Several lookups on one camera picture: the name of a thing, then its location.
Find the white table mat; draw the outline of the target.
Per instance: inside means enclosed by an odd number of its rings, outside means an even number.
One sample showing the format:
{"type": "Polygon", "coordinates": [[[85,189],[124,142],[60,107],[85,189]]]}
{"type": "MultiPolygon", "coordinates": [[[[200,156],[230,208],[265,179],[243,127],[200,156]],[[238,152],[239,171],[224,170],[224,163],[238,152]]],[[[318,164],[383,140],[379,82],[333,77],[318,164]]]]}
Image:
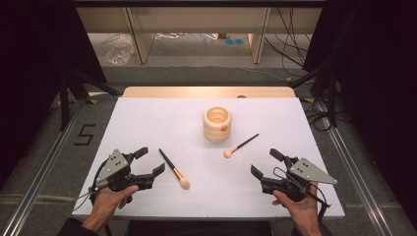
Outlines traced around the white table mat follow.
{"type": "Polygon", "coordinates": [[[288,212],[273,206],[271,195],[250,171],[252,165],[273,178],[284,164],[269,154],[271,148],[287,156],[305,157],[325,166],[304,114],[295,98],[138,98],[117,100],[85,184],[90,186],[97,168],[111,152],[142,147],[148,154],[135,160],[135,174],[151,172],[164,162],[161,148],[190,182],[185,190],[168,167],[149,190],[139,191],[119,210],[121,217],[139,219],[271,219],[288,212]],[[204,136],[203,115],[211,107],[224,107],[232,115],[231,133],[221,143],[204,136]],[[258,134],[229,158],[234,148],[258,134]]]}

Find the clear plastic bag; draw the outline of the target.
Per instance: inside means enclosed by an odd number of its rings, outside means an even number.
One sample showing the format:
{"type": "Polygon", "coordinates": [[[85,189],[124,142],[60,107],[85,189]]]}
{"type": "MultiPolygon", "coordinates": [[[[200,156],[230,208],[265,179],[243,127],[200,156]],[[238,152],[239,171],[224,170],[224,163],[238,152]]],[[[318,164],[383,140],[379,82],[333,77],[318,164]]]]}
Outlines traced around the clear plastic bag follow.
{"type": "Polygon", "coordinates": [[[105,59],[115,66],[126,66],[135,52],[135,48],[126,34],[119,37],[107,51],[105,59]]]}

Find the person's left hand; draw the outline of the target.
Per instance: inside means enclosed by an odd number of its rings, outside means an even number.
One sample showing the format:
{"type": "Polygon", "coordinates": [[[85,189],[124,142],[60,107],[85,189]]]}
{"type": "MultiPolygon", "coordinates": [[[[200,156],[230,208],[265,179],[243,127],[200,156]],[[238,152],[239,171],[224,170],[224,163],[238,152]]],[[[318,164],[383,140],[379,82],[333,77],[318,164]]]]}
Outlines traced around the person's left hand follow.
{"type": "Polygon", "coordinates": [[[119,192],[114,192],[109,188],[101,189],[95,198],[89,217],[83,223],[83,227],[91,231],[99,231],[111,220],[115,210],[122,208],[127,203],[128,198],[138,191],[138,186],[130,186],[119,192]]]}

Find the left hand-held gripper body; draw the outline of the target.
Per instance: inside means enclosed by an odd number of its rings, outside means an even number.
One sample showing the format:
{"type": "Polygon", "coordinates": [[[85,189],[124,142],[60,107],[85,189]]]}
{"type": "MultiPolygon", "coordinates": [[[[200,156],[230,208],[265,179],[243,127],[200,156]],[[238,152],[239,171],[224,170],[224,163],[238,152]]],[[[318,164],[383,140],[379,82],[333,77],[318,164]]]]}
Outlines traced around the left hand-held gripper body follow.
{"type": "Polygon", "coordinates": [[[133,153],[122,153],[115,149],[100,165],[95,176],[95,190],[108,187],[114,192],[125,190],[130,186],[138,186],[140,190],[151,189],[154,175],[134,175],[131,173],[131,164],[135,158],[133,153]]]}

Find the black tripod stand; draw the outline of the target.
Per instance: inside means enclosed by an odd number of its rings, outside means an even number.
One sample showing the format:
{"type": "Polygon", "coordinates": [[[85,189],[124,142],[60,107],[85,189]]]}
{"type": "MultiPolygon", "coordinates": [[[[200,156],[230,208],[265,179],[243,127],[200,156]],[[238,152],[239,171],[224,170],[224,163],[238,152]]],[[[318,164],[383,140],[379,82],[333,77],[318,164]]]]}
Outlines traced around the black tripod stand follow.
{"type": "Polygon", "coordinates": [[[111,95],[121,95],[121,92],[104,82],[95,80],[87,74],[77,70],[65,71],[59,79],[59,95],[61,104],[61,127],[63,131],[70,123],[70,107],[68,93],[71,92],[76,100],[86,100],[89,94],[85,84],[93,85],[111,95]]]}
{"type": "Polygon", "coordinates": [[[303,76],[301,79],[296,80],[289,86],[292,89],[296,89],[299,86],[307,83],[311,79],[314,79],[313,85],[310,89],[310,93],[313,97],[323,96],[327,93],[328,107],[327,107],[327,118],[329,123],[335,127],[335,74],[332,70],[332,60],[326,59],[319,67],[303,76]]]}

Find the person's right hand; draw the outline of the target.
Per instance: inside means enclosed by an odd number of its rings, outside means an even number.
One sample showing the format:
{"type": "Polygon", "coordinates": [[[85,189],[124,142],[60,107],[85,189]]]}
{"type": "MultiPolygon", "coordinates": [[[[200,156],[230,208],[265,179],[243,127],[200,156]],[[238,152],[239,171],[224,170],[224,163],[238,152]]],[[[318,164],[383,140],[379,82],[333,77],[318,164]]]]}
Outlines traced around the person's right hand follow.
{"type": "Polygon", "coordinates": [[[272,192],[275,200],[274,206],[283,205],[287,208],[293,223],[298,229],[320,229],[317,201],[308,196],[300,202],[293,202],[284,193],[275,190],[272,192]]]}

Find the small black makeup brush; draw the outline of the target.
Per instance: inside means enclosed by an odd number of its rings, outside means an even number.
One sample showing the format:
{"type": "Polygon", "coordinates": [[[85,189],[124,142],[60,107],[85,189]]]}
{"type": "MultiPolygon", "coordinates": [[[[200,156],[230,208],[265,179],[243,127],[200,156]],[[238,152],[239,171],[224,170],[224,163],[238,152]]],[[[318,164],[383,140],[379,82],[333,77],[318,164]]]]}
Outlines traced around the small black makeup brush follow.
{"type": "Polygon", "coordinates": [[[249,143],[251,140],[253,140],[254,138],[256,138],[258,136],[258,134],[254,135],[253,137],[249,138],[248,140],[246,140],[245,142],[241,143],[240,145],[233,147],[231,149],[226,149],[223,152],[223,156],[225,158],[229,158],[237,149],[243,147],[244,145],[246,145],[247,143],[249,143]]]}

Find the light wooden table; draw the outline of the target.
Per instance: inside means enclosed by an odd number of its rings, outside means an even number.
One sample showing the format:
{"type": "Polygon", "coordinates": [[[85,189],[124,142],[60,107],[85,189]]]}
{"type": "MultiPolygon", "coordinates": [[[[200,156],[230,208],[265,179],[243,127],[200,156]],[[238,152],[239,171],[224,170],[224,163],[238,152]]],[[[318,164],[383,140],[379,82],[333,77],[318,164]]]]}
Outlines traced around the light wooden table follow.
{"type": "Polygon", "coordinates": [[[124,97],[295,97],[289,87],[127,87],[124,97]]]}

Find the aluminium floor rail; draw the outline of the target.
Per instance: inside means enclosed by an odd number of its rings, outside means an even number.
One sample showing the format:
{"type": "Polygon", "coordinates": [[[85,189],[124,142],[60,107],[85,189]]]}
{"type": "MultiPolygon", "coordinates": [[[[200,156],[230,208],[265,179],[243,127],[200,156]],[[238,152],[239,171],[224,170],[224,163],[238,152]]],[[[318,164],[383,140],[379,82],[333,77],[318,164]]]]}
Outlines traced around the aluminium floor rail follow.
{"type": "Polygon", "coordinates": [[[68,123],[58,132],[52,147],[30,183],[28,190],[20,199],[18,207],[12,214],[5,231],[2,233],[2,236],[19,236],[27,218],[30,215],[36,198],[43,188],[83,107],[84,105],[78,101],[73,105],[73,108],[70,111],[68,123]]]}
{"type": "Polygon", "coordinates": [[[387,218],[378,206],[376,199],[372,195],[370,188],[366,184],[364,177],[354,162],[353,157],[339,131],[330,123],[329,117],[327,117],[325,124],[329,126],[329,136],[338,152],[339,157],[341,158],[344,168],[351,179],[365,211],[377,231],[377,234],[379,236],[393,236],[392,231],[387,224],[387,218]]]}

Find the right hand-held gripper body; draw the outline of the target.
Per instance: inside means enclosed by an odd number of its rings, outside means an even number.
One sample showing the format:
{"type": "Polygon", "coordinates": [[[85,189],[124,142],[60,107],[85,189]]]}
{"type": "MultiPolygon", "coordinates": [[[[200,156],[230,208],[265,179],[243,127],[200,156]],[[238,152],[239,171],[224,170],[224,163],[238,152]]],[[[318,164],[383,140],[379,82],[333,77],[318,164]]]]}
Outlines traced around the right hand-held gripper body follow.
{"type": "Polygon", "coordinates": [[[292,201],[302,201],[310,192],[312,182],[335,185],[337,180],[329,176],[324,170],[317,167],[307,158],[279,157],[287,168],[285,178],[280,180],[271,179],[261,174],[262,191],[272,194],[278,190],[283,192],[292,201]]]}

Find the large black makeup brush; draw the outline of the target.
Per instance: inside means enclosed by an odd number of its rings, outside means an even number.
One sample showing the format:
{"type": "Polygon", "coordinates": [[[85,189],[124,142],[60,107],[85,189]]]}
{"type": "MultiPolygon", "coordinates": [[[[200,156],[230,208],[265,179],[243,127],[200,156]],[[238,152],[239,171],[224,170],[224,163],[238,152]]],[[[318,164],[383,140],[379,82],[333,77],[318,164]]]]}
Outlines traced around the large black makeup brush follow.
{"type": "Polygon", "coordinates": [[[175,165],[172,163],[172,161],[169,159],[169,157],[164,153],[164,151],[160,148],[159,149],[159,153],[161,154],[161,156],[163,157],[163,159],[166,161],[166,163],[168,164],[168,166],[171,168],[171,170],[174,172],[174,174],[176,175],[180,186],[185,189],[185,190],[189,190],[190,189],[190,182],[181,174],[181,172],[175,167],[175,165]]]}

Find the light wooden shelf unit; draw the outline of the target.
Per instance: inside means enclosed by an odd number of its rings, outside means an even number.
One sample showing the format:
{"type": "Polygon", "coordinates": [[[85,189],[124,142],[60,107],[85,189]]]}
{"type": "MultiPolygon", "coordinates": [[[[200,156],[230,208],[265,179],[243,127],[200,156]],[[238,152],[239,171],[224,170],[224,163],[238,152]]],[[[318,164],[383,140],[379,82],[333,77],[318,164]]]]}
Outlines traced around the light wooden shelf unit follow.
{"type": "Polygon", "coordinates": [[[128,33],[133,38],[137,62],[148,60],[158,33],[246,33],[255,64],[261,62],[264,36],[315,31],[320,8],[296,7],[79,7],[77,12],[88,33],[128,33]]]}

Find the black curtain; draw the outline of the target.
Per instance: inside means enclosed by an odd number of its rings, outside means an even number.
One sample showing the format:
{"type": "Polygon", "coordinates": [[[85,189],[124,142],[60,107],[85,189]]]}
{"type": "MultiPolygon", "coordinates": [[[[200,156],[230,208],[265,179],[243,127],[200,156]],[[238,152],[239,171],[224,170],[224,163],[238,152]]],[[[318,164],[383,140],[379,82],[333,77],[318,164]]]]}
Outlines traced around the black curtain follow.
{"type": "Polygon", "coordinates": [[[347,111],[417,230],[417,0],[327,0],[305,69],[333,60],[347,111]]]}
{"type": "Polygon", "coordinates": [[[76,95],[83,83],[106,82],[77,9],[53,0],[0,0],[0,188],[63,78],[76,95]]]}

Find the ribbed wooden brush holder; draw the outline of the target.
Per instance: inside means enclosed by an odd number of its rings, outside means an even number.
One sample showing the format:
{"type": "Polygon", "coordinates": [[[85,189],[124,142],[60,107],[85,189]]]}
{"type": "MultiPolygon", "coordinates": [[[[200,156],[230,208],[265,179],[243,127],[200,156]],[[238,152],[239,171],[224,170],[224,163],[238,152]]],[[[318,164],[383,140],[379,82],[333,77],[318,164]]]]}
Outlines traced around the ribbed wooden brush holder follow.
{"type": "Polygon", "coordinates": [[[203,115],[204,136],[211,142],[226,141],[231,133],[232,115],[224,107],[211,107],[203,115]]]}

